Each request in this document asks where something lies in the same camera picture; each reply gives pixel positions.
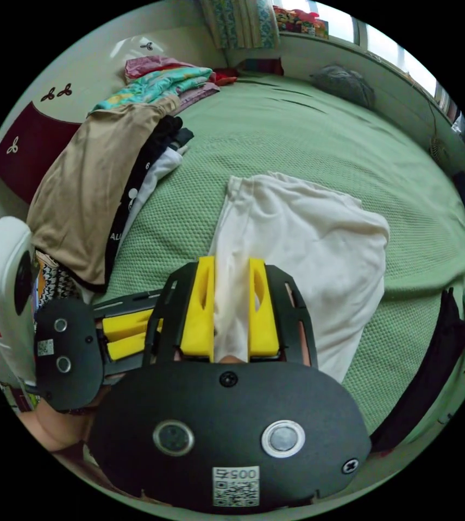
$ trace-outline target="windowsill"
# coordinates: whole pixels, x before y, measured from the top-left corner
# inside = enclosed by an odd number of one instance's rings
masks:
[[[420,94],[422,94],[441,114],[441,116],[444,117],[444,119],[448,122],[448,124],[451,126],[452,123],[450,121],[450,118],[443,112],[441,107],[439,107],[439,104],[435,101],[434,97],[431,96],[425,89],[423,89],[418,83],[414,82],[412,83],[405,75],[405,73],[396,67],[394,64],[389,63],[385,59],[375,55],[374,53],[371,53],[370,51],[362,50],[359,45],[356,45],[354,43],[351,43],[347,40],[342,40],[341,38],[336,38],[335,36],[329,36],[328,39],[320,38],[319,36],[311,36],[310,34],[302,34],[302,33],[285,33],[280,32],[280,37],[285,38],[304,38],[306,40],[311,40],[315,42],[321,42],[326,43],[328,45],[334,45],[335,47],[340,47],[345,50],[349,50],[351,52],[354,52],[356,54],[359,54],[360,56],[363,56],[364,58],[367,58],[368,60],[373,61],[374,63],[379,63],[386,69],[388,69],[390,72],[393,72],[398,78],[401,78],[405,83],[407,83],[412,88],[416,89]]]

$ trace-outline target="curtain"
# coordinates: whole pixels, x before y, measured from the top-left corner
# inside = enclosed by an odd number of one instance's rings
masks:
[[[200,0],[218,49],[274,49],[279,44],[272,0]]]

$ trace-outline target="bed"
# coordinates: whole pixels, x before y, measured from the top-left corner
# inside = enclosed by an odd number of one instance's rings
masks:
[[[385,294],[343,381],[372,433],[418,371],[444,289],[462,315],[465,210],[452,181],[392,123],[300,80],[242,75],[181,117],[195,137],[140,211],[97,302],[162,287],[206,255],[231,175],[278,171],[359,198],[391,228]]]

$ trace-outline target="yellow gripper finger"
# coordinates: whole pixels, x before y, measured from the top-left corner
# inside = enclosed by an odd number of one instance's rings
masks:
[[[147,322],[152,309],[113,316],[103,319],[102,330],[108,339],[108,354],[111,360],[120,360],[144,350]],[[162,331],[160,320],[158,331]]]
[[[261,259],[249,260],[249,359],[275,357],[279,351],[271,294]]]
[[[187,308],[180,349],[186,357],[214,360],[215,258],[201,257]]]

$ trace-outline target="white device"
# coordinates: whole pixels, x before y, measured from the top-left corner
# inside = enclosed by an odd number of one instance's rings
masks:
[[[35,386],[33,290],[39,272],[30,228],[0,219],[0,352],[11,371]]]

